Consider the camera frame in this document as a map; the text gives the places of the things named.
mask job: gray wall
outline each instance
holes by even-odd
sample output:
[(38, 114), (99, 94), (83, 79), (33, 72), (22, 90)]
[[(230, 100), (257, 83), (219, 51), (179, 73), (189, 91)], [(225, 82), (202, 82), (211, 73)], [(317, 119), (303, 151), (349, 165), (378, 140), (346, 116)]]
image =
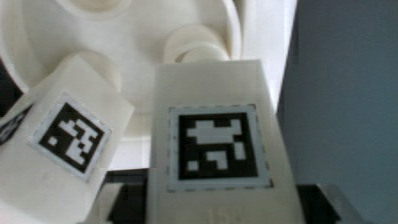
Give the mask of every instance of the gray wall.
[(398, 223), (398, 1), (298, 0), (278, 118), (298, 183)]

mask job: white marker border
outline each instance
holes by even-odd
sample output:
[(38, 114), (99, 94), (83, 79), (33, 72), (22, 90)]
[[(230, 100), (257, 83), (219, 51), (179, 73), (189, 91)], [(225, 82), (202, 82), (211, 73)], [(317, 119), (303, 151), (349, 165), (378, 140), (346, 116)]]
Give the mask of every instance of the white marker border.
[[(248, 121), (248, 130), (251, 138), (251, 149), (255, 156), (257, 177), (237, 178), (211, 178), (202, 180), (179, 180), (179, 116), (180, 115), (204, 115), (204, 114), (228, 114), (244, 113)], [(264, 152), (259, 138), (257, 115), (253, 105), (243, 106), (214, 106), (198, 108), (170, 108), (170, 158), (168, 158), (168, 190), (205, 190), (205, 189), (228, 189), (228, 188), (255, 188), (269, 187), (269, 175), (264, 167)]]
[[(56, 118), (58, 112), (61, 110), (61, 107), (65, 105), (65, 103), (70, 105), (72, 109), (77, 111), (77, 113), (81, 114), (81, 116), (86, 118), (86, 120), (92, 122), (92, 124), (97, 126), (97, 128), (102, 131), (102, 138), (97, 144), (97, 148), (95, 148), (95, 152), (90, 158), (90, 163), (84, 169), (84, 173), (81, 173), (76, 168), (68, 165), (68, 163), (58, 158), (56, 155), (52, 155), (52, 153), (47, 151), (47, 149), (40, 146), (38, 144), (38, 140), (44, 136), (45, 130), (49, 128), (49, 125), (52, 123), (52, 120)], [(92, 168), (95, 165), (95, 161), (99, 159), (99, 155), (104, 149), (104, 144), (109, 138), (109, 128), (104, 126), (102, 122), (97, 120), (97, 118), (93, 117), (93, 115), (88, 113), (88, 111), (84, 110), (84, 108), (81, 107), (81, 105), (77, 104), (77, 102), (74, 101), (74, 99), (70, 98), (70, 96), (63, 93), (60, 95), (60, 99), (56, 100), (56, 103), (52, 105), (51, 111), (47, 113), (47, 116), (44, 118), (44, 121), (38, 125), (38, 128), (35, 129), (35, 133), (33, 133), (33, 137), (29, 140), (29, 145), (33, 147), (33, 149), (44, 154), (44, 156), (49, 158), (49, 160), (54, 162), (54, 164), (70, 172), (72, 176), (76, 176), (84, 182), (88, 182), (88, 177), (90, 177), (90, 173), (92, 173)]]

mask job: white 3d-printed block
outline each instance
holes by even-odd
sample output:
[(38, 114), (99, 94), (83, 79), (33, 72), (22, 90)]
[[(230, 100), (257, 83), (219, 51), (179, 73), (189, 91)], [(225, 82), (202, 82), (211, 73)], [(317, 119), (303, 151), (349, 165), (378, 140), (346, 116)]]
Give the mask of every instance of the white 3d-printed block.
[(17, 216), (47, 224), (84, 220), (131, 113), (74, 57), (0, 122), (0, 219), (8, 224), (19, 223)]
[(156, 73), (147, 224), (303, 224), (260, 62)]

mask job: white plastic part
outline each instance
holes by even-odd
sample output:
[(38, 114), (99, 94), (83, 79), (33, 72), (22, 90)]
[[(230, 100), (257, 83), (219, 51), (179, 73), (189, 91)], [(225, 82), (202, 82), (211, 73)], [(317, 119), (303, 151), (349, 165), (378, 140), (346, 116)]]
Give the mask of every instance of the white plastic part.
[(115, 17), (131, 5), (131, 0), (56, 0), (68, 13), (90, 20)]
[(102, 185), (93, 205), (90, 208), (90, 214), (86, 216), (84, 221), (76, 224), (111, 224), (111, 222), (108, 221), (108, 214), (111, 211), (120, 187), (122, 187), (120, 183), (106, 183)]
[(184, 55), (180, 62), (227, 61), (227, 55), (211, 47), (196, 47)]
[[(147, 224), (303, 224), (282, 136), (275, 114), (269, 107), (271, 103), (260, 72), (260, 62), (227, 61), (161, 65), (157, 67), (156, 75), (154, 104), (152, 135), (156, 138), (152, 140), (148, 169)], [(259, 167), (267, 163), (266, 172), (271, 184), (259, 186), (257, 182), (248, 183), (250, 178), (257, 178), (257, 180), (262, 181), (259, 175), (251, 177), (235, 177), (237, 181), (234, 178), (227, 178), (225, 176), (211, 176), (211, 178), (205, 178), (200, 175), (193, 180), (182, 179), (180, 173), (184, 173), (186, 170), (180, 172), (180, 164), (184, 161), (198, 161), (198, 164), (186, 164), (189, 172), (195, 170), (205, 170), (205, 175), (209, 175), (207, 172), (212, 171), (207, 170), (207, 166), (200, 166), (205, 157), (200, 155), (193, 156), (200, 159), (195, 160), (191, 154), (186, 153), (186, 151), (184, 153), (179, 151), (180, 145), (196, 144), (191, 143), (195, 141), (180, 142), (179, 144), (179, 141), (182, 141), (180, 136), (184, 135), (180, 127), (188, 124), (186, 129), (182, 130), (189, 130), (193, 121), (189, 120), (188, 123), (184, 123), (180, 119), (189, 119), (188, 115), (193, 115), (195, 119), (202, 121), (198, 122), (200, 128), (214, 129), (212, 124), (204, 121), (211, 119), (209, 116), (216, 113), (216, 119), (230, 120), (228, 134), (234, 134), (239, 133), (234, 129), (239, 130), (243, 125), (237, 126), (234, 124), (232, 116), (241, 120), (243, 118), (239, 116), (244, 112), (246, 114), (251, 114), (251, 116), (255, 114), (253, 119), (248, 119), (248, 126), (250, 124), (257, 124), (257, 128), (255, 125), (250, 126), (250, 133), (257, 133), (257, 140), (260, 141), (264, 150), (264, 152), (259, 150), (262, 154), (260, 152), (255, 153), (255, 159), (260, 160), (260, 163), (255, 163), (255, 159), (248, 160), (246, 158), (246, 164), (251, 165), (251, 163), (255, 163), (259, 171)], [(227, 130), (219, 127), (216, 130), (223, 134), (227, 133)], [(214, 151), (204, 151), (205, 154), (207, 152), (218, 152), (216, 154), (207, 154), (207, 160), (216, 162), (218, 170), (228, 169), (228, 162), (232, 161), (232, 157), (225, 160), (225, 156), (219, 153), (225, 151), (227, 149), (219, 150), (218, 148)], [(182, 188), (177, 190), (172, 189), (172, 185), (175, 184), (175, 182), (172, 182), (172, 177), (177, 173), (177, 184), (184, 186), (184, 190)], [(204, 183), (214, 184), (211, 184), (212, 186), (204, 189), (198, 187)]]
[(218, 33), (202, 25), (180, 27), (164, 43), (163, 62), (179, 63), (198, 60), (228, 60), (225, 44)]
[(79, 59), (84, 61), (95, 73), (100, 75), (102, 79), (115, 87), (116, 92), (120, 92), (120, 86), (122, 86), (120, 72), (109, 59), (92, 51), (79, 51), (65, 57), (65, 59), (61, 60), (61, 64), (68, 64), (68, 61), (72, 60), (74, 57), (79, 57)]
[(241, 58), (260, 59), (276, 111), (296, 0), (234, 0), (241, 24)]
[(20, 91), (36, 85), (65, 55), (83, 49), (104, 55), (118, 68), (122, 95), (136, 111), (111, 169), (147, 167), (152, 67), (163, 61), (170, 32), (184, 25), (204, 24), (218, 32), (232, 60), (260, 59), (276, 109), (294, 7), (296, 0), (141, 0), (111, 19), (86, 21), (56, 1), (0, 1), (0, 57)]
[[(232, 0), (132, 1), (118, 16), (90, 21), (65, 11), (56, 1), (0, 1), (0, 57), (22, 92), (72, 52), (93, 51), (115, 64), (120, 94), (136, 110), (122, 138), (125, 147), (120, 146), (122, 155), (115, 155), (111, 169), (147, 167), (147, 156), (138, 159), (138, 164), (124, 161), (127, 158), (136, 161), (136, 151), (141, 151), (140, 155), (148, 154), (154, 66), (163, 63), (166, 37), (182, 26), (202, 24), (216, 31), (225, 43), (239, 38), (239, 34), (227, 36), (228, 30), (234, 33), (239, 30), (234, 27), (237, 17), (230, 18), (235, 12), (228, 12), (234, 8), (227, 5)], [(227, 45), (227, 51), (239, 51), (234, 47)]]
[[(0, 145), (0, 220), (19, 224), (31, 217), (40, 223), (70, 224), (90, 211), (132, 106), (79, 56), (29, 88), (0, 125), (29, 105), (13, 136)], [(70, 134), (54, 132), (60, 129)]]

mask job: white surface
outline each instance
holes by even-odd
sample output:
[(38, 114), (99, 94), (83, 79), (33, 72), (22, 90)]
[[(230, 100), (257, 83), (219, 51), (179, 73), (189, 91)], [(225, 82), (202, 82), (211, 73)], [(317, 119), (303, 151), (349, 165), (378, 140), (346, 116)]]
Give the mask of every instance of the white surface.
[[(163, 65), (156, 76), (156, 113), (152, 141), (152, 168), (148, 169), (147, 193), (147, 224), (204, 224), (204, 223), (271, 223), (303, 224), (299, 202), (289, 162), (276, 126), (275, 114), (269, 107), (267, 89), (262, 80), (259, 61), (182, 63)], [(267, 163), (271, 187), (255, 185), (250, 178), (211, 178), (221, 181), (211, 190), (195, 187), (209, 179), (179, 180), (191, 183), (189, 189), (170, 191), (170, 176), (175, 173), (172, 161), (172, 144), (177, 142), (172, 127), (175, 126), (173, 110), (188, 114), (209, 111), (207, 114), (225, 113), (232, 109), (250, 108), (257, 114), (259, 142), (264, 154), (255, 154), (255, 159)]]
[(276, 111), (296, 0), (234, 0), (241, 22), (241, 58), (260, 59)]
[(211, 49), (216, 52), (216, 54), (212, 54), (218, 55), (218, 58), (223, 61), (230, 59), (218, 32), (202, 25), (188, 25), (182, 26), (175, 31), (172, 31), (170, 37), (166, 39), (163, 50), (163, 63), (168, 64), (179, 63), (180, 61), (186, 62), (184, 55), (191, 54), (191, 51), (196, 51), (196, 48)]
[(115, 17), (131, 5), (131, 0), (56, 0), (56, 2), (74, 16), (92, 20)]
[(276, 108), (296, 0), (234, 2), (239, 21), (230, 0), (136, 0), (116, 17), (90, 21), (72, 16), (56, 1), (0, 1), (0, 55), (20, 90), (38, 83), (76, 51), (106, 55), (118, 68), (122, 95), (136, 111), (109, 169), (145, 168), (148, 164), (141, 155), (148, 155), (154, 65), (166, 37), (180, 26), (207, 25), (225, 40), (232, 59), (241, 55), (262, 60)]
[[(19, 215), (47, 224), (70, 224), (84, 219), (132, 112), (125, 99), (84, 61), (76, 57), (61, 65), (20, 96), (5, 116), (12, 117), (33, 103), (12, 140), (0, 147), (0, 204), (5, 204), (0, 219), (8, 220), (3, 222), (8, 224), (20, 224)], [(86, 181), (72, 176), (56, 161), (29, 146), (33, 133), (63, 94), (111, 130)]]

